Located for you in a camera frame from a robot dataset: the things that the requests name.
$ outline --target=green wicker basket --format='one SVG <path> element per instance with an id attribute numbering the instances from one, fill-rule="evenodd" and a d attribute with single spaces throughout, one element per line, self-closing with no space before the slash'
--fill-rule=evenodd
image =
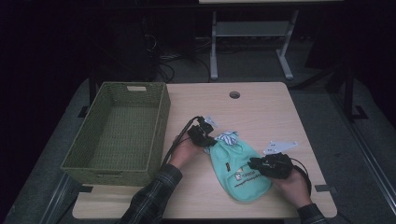
<path id="1" fill-rule="evenodd" d="M 83 184 L 146 186 L 161 167 L 170 105 L 165 83 L 104 82 L 61 168 Z"/>

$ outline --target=teal drawstring bag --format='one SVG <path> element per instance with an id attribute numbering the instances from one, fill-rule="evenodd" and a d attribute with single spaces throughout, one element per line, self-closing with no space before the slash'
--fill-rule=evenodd
<path id="1" fill-rule="evenodd" d="M 249 159 L 259 158 L 259 153 L 240 140 L 237 132 L 222 133 L 216 140 L 218 142 L 205 151 L 210 154 L 216 177 L 224 190 L 241 202 L 260 198 L 272 182 L 248 166 Z"/>

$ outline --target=flannel shirt sleeve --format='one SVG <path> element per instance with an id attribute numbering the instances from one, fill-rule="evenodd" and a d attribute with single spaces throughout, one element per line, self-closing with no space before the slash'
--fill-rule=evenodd
<path id="1" fill-rule="evenodd" d="M 311 203 L 297 210 L 302 224 L 327 224 L 328 220 L 322 215 L 318 206 Z"/>
<path id="2" fill-rule="evenodd" d="M 150 184 L 134 195 L 118 223 L 161 223 L 168 200 L 181 178 L 175 166 L 166 164 Z"/>

